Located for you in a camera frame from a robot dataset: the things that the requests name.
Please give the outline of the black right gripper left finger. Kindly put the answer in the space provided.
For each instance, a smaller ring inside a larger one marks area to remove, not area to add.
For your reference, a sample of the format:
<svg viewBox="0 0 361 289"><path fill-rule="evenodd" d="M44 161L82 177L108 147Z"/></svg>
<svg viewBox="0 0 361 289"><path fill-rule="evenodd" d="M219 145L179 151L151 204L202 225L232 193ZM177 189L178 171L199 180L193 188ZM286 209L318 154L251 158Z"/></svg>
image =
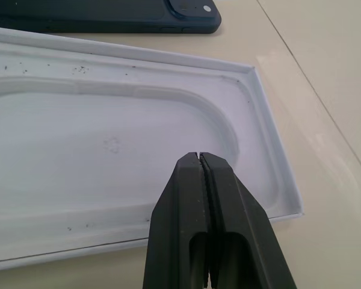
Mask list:
<svg viewBox="0 0 361 289"><path fill-rule="evenodd" d="M205 178L195 152L180 158L150 218L143 288L204 288Z"/></svg>

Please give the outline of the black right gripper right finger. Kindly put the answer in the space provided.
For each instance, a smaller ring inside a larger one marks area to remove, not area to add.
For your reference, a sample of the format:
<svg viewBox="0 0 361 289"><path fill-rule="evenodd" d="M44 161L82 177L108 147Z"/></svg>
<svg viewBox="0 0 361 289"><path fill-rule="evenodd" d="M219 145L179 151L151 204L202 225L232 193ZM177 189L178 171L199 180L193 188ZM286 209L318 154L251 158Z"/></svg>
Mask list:
<svg viewBox="0 0 361 289"><path fill-rule="evenodd" d="M295 288L296 284L259 202L228 162L200 154L211 220L212 288Z"/></svg>

